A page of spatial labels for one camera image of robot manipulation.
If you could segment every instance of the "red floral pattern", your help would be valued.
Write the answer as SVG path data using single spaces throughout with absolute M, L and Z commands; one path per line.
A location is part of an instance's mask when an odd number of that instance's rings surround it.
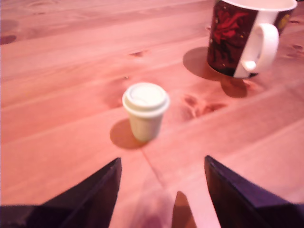
M 236 34 L 235 30 L 239 28 L 237 20 L 247 15 L 248 13 L 237 12 L 231 17 L 228 12 L 219 10 L 218 23 L 213 31 L 214 40 L 220 43 L 221 39 L 226 40 L 227 38 L 233 37 Z

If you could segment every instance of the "mug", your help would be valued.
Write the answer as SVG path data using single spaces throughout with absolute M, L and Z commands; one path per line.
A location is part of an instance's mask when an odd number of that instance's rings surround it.
M 252 77 L 273 62 L 296 0 L 216 0 L 207 55 L 216 71 Z

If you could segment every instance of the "wooden table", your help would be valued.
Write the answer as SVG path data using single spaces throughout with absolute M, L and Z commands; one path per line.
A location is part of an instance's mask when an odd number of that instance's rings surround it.
M 249 80 L 205 64 L 213 0 L 1 2 L 1 202 L 41 204 L 116 157 L 111 228 L 168 228 L 178 190 L 199 228 L 219 228 L 209 154 L 265 189 L 304 202 L 304 3 L 273 66 Z M 122 94 L 171 97 L 159 137 L 138 143 Z

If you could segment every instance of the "small white cup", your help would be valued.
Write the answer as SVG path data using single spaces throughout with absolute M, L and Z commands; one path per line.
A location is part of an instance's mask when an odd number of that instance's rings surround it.
M 131 130 L 137 140 L 146 142 L 158 135 L 169 105 L 168 94 L 156 84 L 137 83 L 126 90 L 123 106 L 129 113 Z

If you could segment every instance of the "wooden plank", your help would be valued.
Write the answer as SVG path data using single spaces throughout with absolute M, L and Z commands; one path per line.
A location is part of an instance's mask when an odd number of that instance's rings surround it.
M 147 2 L 141 1 L 140 5 L 145 8 L 148 6 Z M 82 8 L 78 10 L 55 11 L 52 13 L 36 13 L 27 17 L 16 15 L 12 18 L 4 12 L 2 22 L 4 25 L 4 34 L 13 34 L 17 36 L 16 41 L 41 38 L 59 34 L 66 34 L 77 30 L 87 30 L 97 27 L 108 27 L 112 25 L 122 25 L 130 22 L 168 17 L 173 15 L 183 15 L 184 13 L 199 12 L 206 18 L 209 15 L 211 18 L 211 11 L 206 10 L 211 8 L 213 3 L 211 1 L 192 2 L 179 5 L 170 5 L 163 7 L 156 7 L 150 9 L 141 9 L 128 5 L 124 6 L 123 11 L 121 5 L 99 6 L 93 8 Z
M 273 68 L 273 77 L 277 75 L 284 82 L 302 79 L 304 70 L 304 30 L 282 36 L 280 48 Z
M 126 46 L 128 42 L 134 44 L 132 40 L 135 37 L 145 38 L 146 40 L 141 40 L 141 42 L 145 41 L 146 44 L 149 44 L 149 42 L 161 34 L 163 35 L 157 37 L 158 39 L 162 39 L 164 35 L 171 35 L 170 38 L 174 38 L 175 34 L 171 33 L 175 29 L 185 27 L 185 31 L 187 31 L 187 27 L 193 27 L 194 25 L 197 28 L 198 23 L 207 23 L 210 16 L 210 13 L 204 15 L 201 12 L 185 12 L 178 15 L 166 15 L 164 17 L 143 19 L 124 24 L 81 29 L 66 34 L 37 38 L 35 40 L 14 42 L 2 47 L 4 54 L 3 60 L 29 56 L 41 52 L 45 54 L 55 50 L 63 52 L 68 51 L 71 47 L 74 47 L 73 49 L 81 48 L 83 45 L 87 45 L 87 48 L 89 48 L 92 44 L 94 44 L 95 48 L 101 46 L 104 49 L 111 44 L 111 48 L 115 50 L 115 48 L 119 46 Z
M 303 136 L 302 118 L 220 161 L 284 199 L 303 203 Z
M 168 186 L 184 177 L 184 169 L 202 164 L 207 154 L 228 156 L 303 115 L 302 100 L 281 87 L 248 98 L 238 107 L 232 105 L 193 117 L 192 121 L 162 132 L 143 150 L 159 180 Z
M 102 37 L 103 33 L 97 32 L 96 34 L 87 34 L 90 37 Z M 198 30 L 197 25 L 190 26 L 181 33 L 180 28 L 176 28 L 175 30 L 171 30 L 171 32 L 158 31 L 153 34 L 148 34 L 146 36 L 128 37 L 126 39 L 115 40 L 115 38 L 108 37 L 107 41 L 97 41 L 91 42 L 90 44 L 73 44 L 71 47 L 62 47 L 61 49 L 57 49 L 54 47 L 60 46 L 58 43 L 70 42 L 73 43 L 74 40 L 82 40 L 82 38 L 78 38 L 77 36 L 67 36 L 61 41 L 50 41 L 48 42 L 43 38 L 42 41 L 46 42 L 41 46 L 40 50 L 37 50 L 36 53 L 27 53 L 35 51 L 34 43 L 31 44 L 21 44 L 21 41 L 17 43 L 4 45 L 2 49 L 3 52 L 3 63 L 5 63 L 3 67 L 3 77 L 12 77 L 15 74 L 23 74 L 27 71 L 33 70 L 41 70 L 49 67 L 60 67 L 60 66 L 72 66 L 75 64 L 81 64 L 83 62 L 95 61 L 96 59 L 100 59 L 102 57 L 108 57 L 113 55 L 113 53 L 128 53 L 131 54 L 133 52 L 149 50 L 151 46 L 164 44 L 168 42 L 176 42 L 181 40 L 186 40 L 189 38 L 198 37 L 198 34 L 201 32 Z M 18 48 L 24 49 L 24 47 L 29 47 L 29 50 L 23 50 L 25 57 L 19 57 L 14 55 L 21 55 L 21 52 L 17 52 Z
M 163 44 L 142 52 L 123 53 L 103 57 L 94 61 L 61 66 L 58 68 L 44 68 L 42 70 L 29 71 L 22 74 L 14 74 L 13 77 L 2 79 L 3 98 L 1 107 L 7 107 L 30 99 L 37 99 L 53 92 L 73 88 L 81 84 L 91 83 L 118 83 L 118 79 L 127 76 L 128 79 L 141 77 L 175 77 L 178 71 L 185 74 L 181 59 L 189 49 L 196 48 L 202 43 L 207 43 L 207 38 L 193 38 L 179 41 L 173 44 Z
M 138 150 L 140 145 L 130 137 L 130 126 L 111 131 L 126 117 L 117 109 L 2 144 L 2 203 L 42 203 L 112 159 Z M 119 140 L 120 133 L 126 134 L 127 142 Z M 118 147 L 111 140 L 125 147 Z
M 83 9 L 103 8 L 106 12 L 125 12 L 131 10 L 145 10 L 149 8 L 174 7 L 181 4 L 198 2 L 198 0 L 10 0 L 3 1 L 2 10 L 6 17 L 23 18 L 41 13 L 63 12 L 67 10 L 79 11 Z
M 21 137 L 46 131 L 56 126 L 67 124 L 81 118 L 105 112 L 109 109 L 122 106 L 122 95 L 131 84 L 147 81 L 157 83 L 167 90 L 171 96 L 170 118 L 164 123 L 164 128 L 172 128 L 177 124 L 187 122 L 195 116 L 200 116 L 229 105 L 235 105 L 238 98 L 229 97 L 226 93 L 234 94 L 245 92 L 250 97 L 263 91 L 259 85 L 241 81 L 238 84 L 228 84 L 221 88 L 218 81 L 202 80 L 192 76 L 183 66 L 169 66 L 160 70 L 138 74 L 129 79 L 119 78 L 109 82 L 90 83 L 85 86 L 76 86 L 62 93 L 43 96 L 40 99 L 9 106 L 2 109 L 2 143 L 8 143 Z M 201 100 L 196 108 L 189 107 L 191 99 Z M 210 109 L 206 102 L 217 105 Z
M 287 88 L 294 93 L 296 96 L 298 96 L 299 98 L 301 98 L 304 101 L 304 89 L 303 87 L 299 86 L 299 85 L 303 85 L 304 84 L 304 80 L 303 79 L 299 79 L 297 81 L 294 81 L 292 84 L 288 84 Z

